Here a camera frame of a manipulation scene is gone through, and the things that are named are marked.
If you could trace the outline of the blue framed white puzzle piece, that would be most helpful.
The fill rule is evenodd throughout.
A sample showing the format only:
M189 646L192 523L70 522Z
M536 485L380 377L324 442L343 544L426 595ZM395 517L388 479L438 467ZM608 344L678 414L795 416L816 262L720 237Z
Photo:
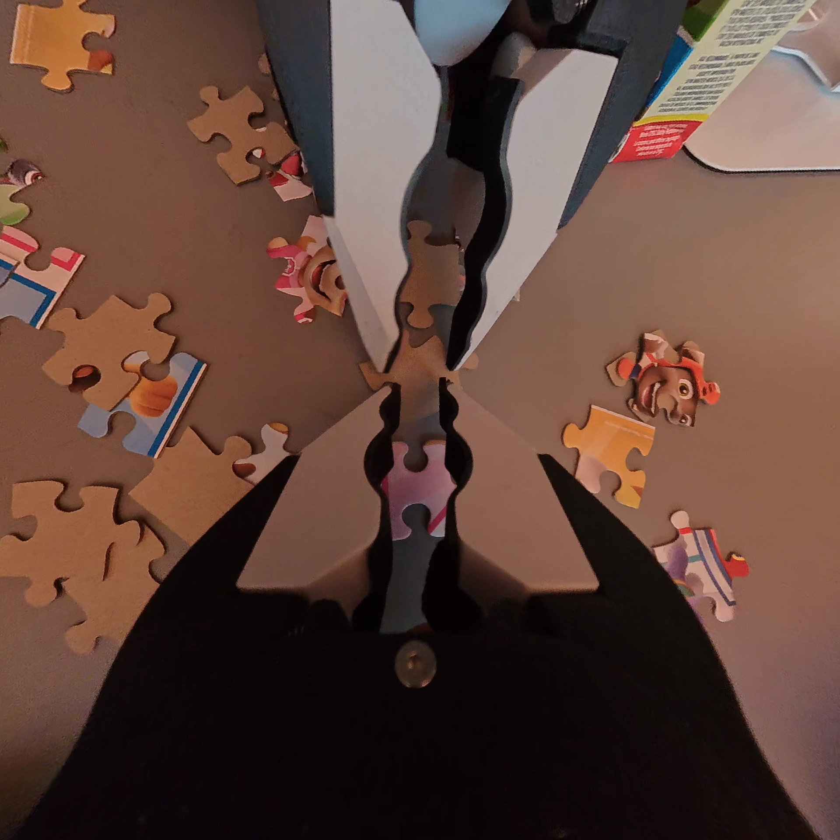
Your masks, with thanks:
M55 248L47 268L30 269L25 259L38 242L11 225L1 235L1 319L14 317L39 329L85 256L70 248Z

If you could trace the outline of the light green edge puzzle piece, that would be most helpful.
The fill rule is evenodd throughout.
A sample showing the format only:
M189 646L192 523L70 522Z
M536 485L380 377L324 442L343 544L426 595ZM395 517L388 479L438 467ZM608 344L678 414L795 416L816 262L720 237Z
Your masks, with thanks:
M14 199L20 190L45 177L37 165L26 159L13 161L1 177L1 225L16 225L26 219L30 208Z

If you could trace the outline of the colourful cardboard puzzle box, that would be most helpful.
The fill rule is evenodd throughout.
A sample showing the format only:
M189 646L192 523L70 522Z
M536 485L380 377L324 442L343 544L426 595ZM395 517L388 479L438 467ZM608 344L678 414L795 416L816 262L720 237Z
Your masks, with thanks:
M813 1L692 1L611 162L672 158Z

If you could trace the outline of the plain orange puzzle piece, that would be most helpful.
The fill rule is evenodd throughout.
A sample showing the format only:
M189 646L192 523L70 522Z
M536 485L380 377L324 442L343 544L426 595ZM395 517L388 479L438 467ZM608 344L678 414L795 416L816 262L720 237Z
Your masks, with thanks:
M113 73L113 55L105 49L89 50L83 45L88 35L109 38L116 28L110 14L96 14L82 8L82 1L64 1L58 7L29 3L17 6L10 63L45 70L42 84L52 91L72 89L70 73L89 71Z

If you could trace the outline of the plain brown puzzle piece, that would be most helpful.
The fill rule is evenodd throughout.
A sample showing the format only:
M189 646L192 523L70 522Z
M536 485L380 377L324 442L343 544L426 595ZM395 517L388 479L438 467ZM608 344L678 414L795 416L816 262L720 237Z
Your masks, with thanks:
M131 550L141 539L141 522L114 520L117 488L81 488L83 505L75 511L57 507L56 500L64 489L56 480L19 482L13 487L13 517L33 516L37 527L27 540L13 535L2 538L1 573L29 580L25 600L31 606L54 601L57 581L101 580L109 548L116 545Z
M141 526L140 540L132 548L114 544L108 551L104 571L91 578L69 578L64 590L85 613L85 620L66 631L69 648L89 654L100 637L122 645L158 587L151 562L165 553L154 532Z
M170 299L155 292L145 308L137 309L118 297L110 297L88 318L80 319L73 308L54 313L49 329L65 334L63 346L43 365L43 372L60 385L69 385L82 365L100 372L97 384L87 389L88 402L112 410L130 393L139 376L123 369L123 361L144 352L152 363L169 355L175 336L161 332L154 322L172 309Z
M388 372L379 372L371 361L360 363L359 368L368 386L378 391L386 383L401 387L404 401L423 400L429 390L437 391L438 380L445 378L461 386L460 371L450 371L446 366L446 351L436 335L414 347L410 334L403 330L392 366Z
M260 176L259 166L247 160L252 151L261 149L269 163L278 164L298 148L278 123L269 122L261 129L249 123L250 116L264 111L263 101L249 87L229 98L220 98L214 86L203 87L198 95L207 109L187 126L202 142L210 141L215 134L230 142L230 150L217 154L217 163L233 183L250 182Z
M432 245L427 236L432 227L423 220L413 220L407 226L411 271L401 295L401 301L412 306L407 323L415 329L433 325L429 308L434 305L455 307L465 285L459 264L457 244Z
M250 491L251 485L235 474L233 463L251 452L249 442L233 436L216 455L189 427L176 445L163 449L150 474L129 495L194 545Z

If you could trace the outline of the red white colourful puzzle piece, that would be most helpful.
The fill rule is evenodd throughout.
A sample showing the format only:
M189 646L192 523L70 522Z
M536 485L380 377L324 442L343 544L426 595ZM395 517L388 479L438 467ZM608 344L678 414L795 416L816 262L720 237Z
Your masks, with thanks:
M268 183L281 201L289 202L313 194L312 186L307 182L308 169L301 151L294 150L274 171L268 171Z

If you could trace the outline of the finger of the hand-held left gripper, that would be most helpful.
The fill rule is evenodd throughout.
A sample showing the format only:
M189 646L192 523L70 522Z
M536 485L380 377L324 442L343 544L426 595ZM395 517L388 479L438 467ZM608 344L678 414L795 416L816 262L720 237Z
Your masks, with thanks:
M617 63L583 49L540 49L512 76L490 79L485 201L465 251L450 370L476 350L551 246Z
M408 199L434 142L441 85L398 2L330 4L333 212L324 221L378 371L400 339Z

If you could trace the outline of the red dog face puzzle piece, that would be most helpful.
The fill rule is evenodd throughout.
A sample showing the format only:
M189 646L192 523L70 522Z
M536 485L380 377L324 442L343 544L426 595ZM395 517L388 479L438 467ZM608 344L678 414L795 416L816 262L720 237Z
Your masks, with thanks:
M665 412L673 425L692 427L698 403L715 405L721 396L718 383L705 376L706 355L692 341L673 348L665 334L646 332L639 349L625 352L605 367L616 386L632 383L628 408L647 421Z

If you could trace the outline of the orange pink swirl puzzle piece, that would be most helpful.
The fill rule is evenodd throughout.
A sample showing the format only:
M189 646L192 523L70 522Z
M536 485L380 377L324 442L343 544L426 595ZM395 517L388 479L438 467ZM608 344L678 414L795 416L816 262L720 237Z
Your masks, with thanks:
M308 217L297 243L276 237L269 241L266 252L271 259L287 262L275 288L300 299L293 312L298 323L314 320L316 307L343 315L348 293L321 216Z

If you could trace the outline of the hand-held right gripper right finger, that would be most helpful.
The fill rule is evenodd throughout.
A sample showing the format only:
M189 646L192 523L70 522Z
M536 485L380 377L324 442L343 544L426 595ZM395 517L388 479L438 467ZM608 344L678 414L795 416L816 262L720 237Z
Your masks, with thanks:
M453 383L440 380L438 394L455 489L423 589L432 630L468 633L499 602L596 590L535 449Z

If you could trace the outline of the white orange blue puzzle piece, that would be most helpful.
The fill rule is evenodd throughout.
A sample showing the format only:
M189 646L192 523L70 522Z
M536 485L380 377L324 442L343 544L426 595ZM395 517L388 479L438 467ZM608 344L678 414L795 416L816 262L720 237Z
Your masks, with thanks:
M264 448L261 452L233 463L233 470L237 477L246 480L251 485L257 485L290 453L286 450L288 426L283 423L267 423L261 430Z

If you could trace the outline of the blue orange dog puzzle piece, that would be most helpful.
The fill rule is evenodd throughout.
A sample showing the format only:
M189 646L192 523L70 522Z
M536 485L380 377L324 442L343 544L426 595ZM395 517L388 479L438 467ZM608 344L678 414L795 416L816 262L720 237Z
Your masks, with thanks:
M109 433L112 415L129 414L134 425L122 446L129 452L157 458L206 370L205 362L189 353L176 353L169 359L169 372L164 379L153 381L141 375L131 392L113 409L105 411L90 404L77 426L93 438L102 438Z

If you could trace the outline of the orange yellow puzzle piece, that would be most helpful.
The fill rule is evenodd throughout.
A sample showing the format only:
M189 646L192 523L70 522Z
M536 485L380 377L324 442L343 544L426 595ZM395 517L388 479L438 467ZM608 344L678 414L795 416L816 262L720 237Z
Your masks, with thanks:
M562 442L579 452L575 478L593 494L601 490L601 477L606 471L621 480L616 501L629 508L639 508L646 484L646 475L627 467L627 457L633 449L648 455L653 446L655 428L628 416L591 406L586 425L565 426Z

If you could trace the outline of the pink lilac puzzle piece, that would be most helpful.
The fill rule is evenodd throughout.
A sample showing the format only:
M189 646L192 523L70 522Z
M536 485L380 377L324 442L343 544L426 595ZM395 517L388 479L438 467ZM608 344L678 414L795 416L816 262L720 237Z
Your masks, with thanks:
M445 449L444 440L426 442L423 451L427 464L424 469L413 471L404 464L408 445L392 443L394 464L383 479L382 488L389 501L393 541L410 536L412 530L404 522L403 511L412 505L422 505L428 510L427 531L431 536L444 536L448 499L456 488L445 466Z

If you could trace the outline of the purple rainbow swirl puzzle piece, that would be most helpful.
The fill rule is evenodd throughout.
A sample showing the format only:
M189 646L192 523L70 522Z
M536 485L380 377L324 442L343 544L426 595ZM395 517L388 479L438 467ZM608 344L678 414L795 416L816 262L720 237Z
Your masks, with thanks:
M687 511L677 510L669 519L677 535L653 547L656 560L693 609L709 597L717 620L731 621L737 611L733 581L749 575L749 563L737 553L721 554L714 529L692 528Z

